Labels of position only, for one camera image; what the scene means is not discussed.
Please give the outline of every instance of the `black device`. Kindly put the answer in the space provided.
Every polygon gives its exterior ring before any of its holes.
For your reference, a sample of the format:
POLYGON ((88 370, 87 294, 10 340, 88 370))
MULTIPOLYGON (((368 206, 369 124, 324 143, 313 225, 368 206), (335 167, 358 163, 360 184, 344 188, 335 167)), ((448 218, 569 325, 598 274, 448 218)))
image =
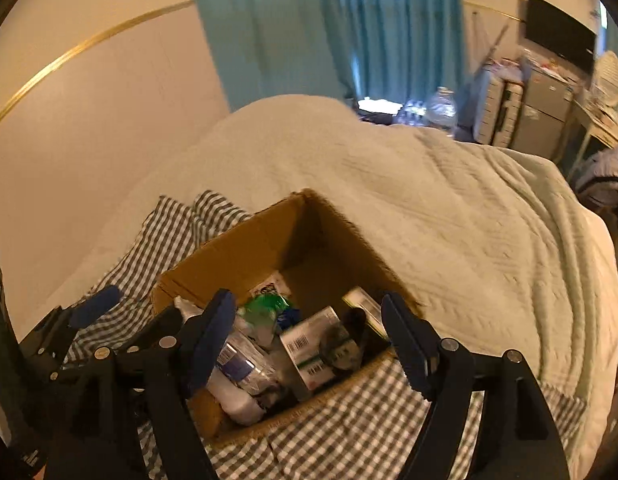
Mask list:
POLYGON ((593 71, 596 33, 545 0, 527 0, 525 37, 587 74, 593 71))
MULTIPOLYGON (((55 309, 18 347, 0 275, 0 403, 10 427, 25 428, 20 445, 38 457, 30 464, 31 454, 23 459, 0 438, 1 479, 31 478, 46 462, 45 480, 146 480, 137 427, 149 421, 170 480, 217 480, 185 400, 211 374, 232 329, 235 298, 219 290, 184 322, 170 306, 117 351, 103 346, 88 361, 62 367, 76 331, 117 301, 110 286, 55 309)), ((484 404, 468 479, 568 480, 558 430, 520 352, 485 356, 441 339, 395 293, 384 295, 381 311, 409 384, 431 401, 400 480, 448 478, 477 390, 484 404)))

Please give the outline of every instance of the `black and white gingham fabric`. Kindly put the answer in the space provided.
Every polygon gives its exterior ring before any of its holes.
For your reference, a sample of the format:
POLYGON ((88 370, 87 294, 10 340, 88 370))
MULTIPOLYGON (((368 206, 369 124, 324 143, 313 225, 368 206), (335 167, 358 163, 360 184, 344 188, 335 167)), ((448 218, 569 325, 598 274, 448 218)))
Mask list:
MULTIPOLYGON (((205 191, 186 206, 161 197, 132 249, 95 285, 93 294, 117 285, 123 299, 90 327, 80 330, 67 362, 87 358, 99 346, 116 348, 152 316, 150 292, 158 276, 199 245, 249 214, 225 197, 205 191)), ((580 426, 586 408, 550 384, 541 389, 563 446, 580 426)), ((472 397, 465 431, 449 478, 465 477, 478 434, 483 395, 472 397)), ((400 362, 388 360, 350 391, 331 398, 263 438, 207 452, 223 480, 393 479, 422 427, 429 403, 406 381, 400 362)), ((138 428, 151 479, 166 478, 151 426, 138 428)))

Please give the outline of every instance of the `television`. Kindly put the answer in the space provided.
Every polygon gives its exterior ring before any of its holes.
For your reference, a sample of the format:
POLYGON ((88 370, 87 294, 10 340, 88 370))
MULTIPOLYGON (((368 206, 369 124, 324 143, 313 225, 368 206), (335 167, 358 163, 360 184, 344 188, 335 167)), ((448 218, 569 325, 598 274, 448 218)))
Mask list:
POLYGON ((528 0, 525 37, 587 74, 593 70, 596 33, 545 0, 528 0))

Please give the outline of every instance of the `white fan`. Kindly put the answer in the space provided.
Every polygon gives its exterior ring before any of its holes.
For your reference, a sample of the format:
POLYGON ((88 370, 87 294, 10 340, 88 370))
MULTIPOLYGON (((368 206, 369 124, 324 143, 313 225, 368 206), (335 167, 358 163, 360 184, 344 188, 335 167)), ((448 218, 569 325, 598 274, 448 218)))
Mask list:
POLYGON ((596 60, 590 92, 602 108, 618 106, 618 56, 611 50, 596 60))

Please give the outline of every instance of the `gold wall trim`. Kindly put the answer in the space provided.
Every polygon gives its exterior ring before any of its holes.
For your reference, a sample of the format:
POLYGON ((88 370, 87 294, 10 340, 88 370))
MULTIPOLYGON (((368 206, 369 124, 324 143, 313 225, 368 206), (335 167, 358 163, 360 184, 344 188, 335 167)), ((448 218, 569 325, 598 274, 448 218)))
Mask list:
POLYGON ((42 81, 45 77, 47 77, 52 72, 58 70, 62 65, 64 65, 68 60, 73 59, 79 53, 84 52, 85 50, 95 46, 102 41, 108 40, 109 38, 119 34, 120 32, 124 32, 129 28, 135 27, 135 25, 139 25, 142 22, 147 22, 148 20, 153 20, 163 14, 168 14, 169 12, 175 12, 176 10, 185 9, 185 7, 189 7, 194 4, 193 0, 187 0, 185 2, 180 2, 177 4, 173 4, 170 6, 162 7, 161 9, 150 10, 149 12, 145 12, 140 16, 136 16, 135 18, 131 18, 130 20, 126 20, 125 22, 119 23, 115 27, 111 27, 104 32, 100 32, 96 34, 89 40, 83 41, 78 45, 74 46, 71 50, 68 50, 64 54, 62 54, 59 58, 55 59, 47 66, 45 66, 40 72, 38 72, 35 76, 33 76, 29 81, 27 81, 20 90, 18 90, 7 104, 4 105, 4 108, 0 111, 0 121, 6 117, 6 115, 12 110, 12 108, 18 104, 20 99, 22 99, 29 91, 36 86, 39 82, 42 81))
POLYGON ((515 22, 521 22, 522 21, 520 18, 518 18, 516 16, 512 16, 511 14, 507 14, 506 12, 502 12, 502 10, 494 9, 493 7, 488 7, 488 6, 483 5, 483 4, 475 4, 473 2, 463 2, 463 3, 465 5, 470 6, 470 7, 478 7, 479 9, 490 10, 491 12, 497 12, 498 14, 502 14, 503 16, 506 16, 510 20, 514 20, 515 22))

